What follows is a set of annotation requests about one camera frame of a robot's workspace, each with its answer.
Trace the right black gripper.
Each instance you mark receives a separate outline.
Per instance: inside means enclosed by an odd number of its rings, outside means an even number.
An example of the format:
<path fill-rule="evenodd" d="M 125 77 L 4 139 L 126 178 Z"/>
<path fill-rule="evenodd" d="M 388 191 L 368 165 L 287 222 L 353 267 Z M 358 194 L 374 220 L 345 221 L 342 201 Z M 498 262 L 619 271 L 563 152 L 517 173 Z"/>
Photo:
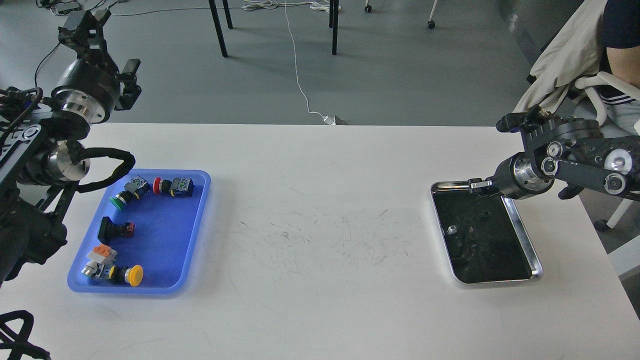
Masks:
<path fill-rule="evenodd" d="M 493 196 L 498 191 L 506 198 L 515 199 L 515 182 L 513 162 L 514 157 L 502 161 L 491 178 L 469 178 L 468 187 L 470 194 L 478 196 Z"/>

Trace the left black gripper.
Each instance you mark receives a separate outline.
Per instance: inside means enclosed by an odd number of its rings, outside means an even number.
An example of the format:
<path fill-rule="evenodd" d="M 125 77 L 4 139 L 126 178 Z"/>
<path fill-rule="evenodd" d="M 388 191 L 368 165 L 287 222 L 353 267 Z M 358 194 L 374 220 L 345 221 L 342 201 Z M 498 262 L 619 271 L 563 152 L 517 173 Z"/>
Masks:
<path fill-rule="evenodd" d="M 81 116 L 89 125 L 109 120 L 114 109 L 132 109 L 142 93 L 137 84 L 139 58 L 129 59 L 115 78 L 94 66 L 105 65 L 110 59 L 103 32 L 110 16 L 109 9 L 75 10 L 58 27 L 58 42 L 75 51 L 77 59 L 62 73 L 51 96 L 63 111 Z M 123 84 L 121 94 L 118 82 Z"/>

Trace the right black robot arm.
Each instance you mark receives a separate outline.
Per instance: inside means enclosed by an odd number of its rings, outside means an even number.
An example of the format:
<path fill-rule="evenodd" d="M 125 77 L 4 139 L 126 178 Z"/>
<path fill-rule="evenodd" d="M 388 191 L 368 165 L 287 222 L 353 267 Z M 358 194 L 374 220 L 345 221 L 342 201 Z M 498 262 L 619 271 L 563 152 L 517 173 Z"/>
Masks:
<path fill-rule="evenodd" d="M 596 120 L 560 117 L 535 105 L 510 112 L 496 123 L 501 133 L 519 133 L 523 151 L 501 162 L 491 177 L 471 178 L 479 196 L 532 198 L 566 183 L 558 198 L 571 199 L 583 189 L 639 200 L 639 137 L 605 137 Z"/>

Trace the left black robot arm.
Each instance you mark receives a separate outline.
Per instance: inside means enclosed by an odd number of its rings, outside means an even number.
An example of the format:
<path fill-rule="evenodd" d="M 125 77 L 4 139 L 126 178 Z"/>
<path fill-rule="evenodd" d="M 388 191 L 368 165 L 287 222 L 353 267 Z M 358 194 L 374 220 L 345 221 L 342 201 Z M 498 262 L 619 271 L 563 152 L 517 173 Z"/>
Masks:
<path fill-rule="evenodd" d="M 91 125 L 114 111 L 130 110 L 140 94 L 140 60 L 119 69 L 103 28 L 108 7 L 72 11 L 58 29 L 61 45 L 76 60 L 46 96 L 41 87 L 1 91 L 1 281 L 24 264 L 45 264 L 67 243 L 63 223 L 76 193 L 106 188 L 135 165 L 132 153 L 85 148 Z"/>

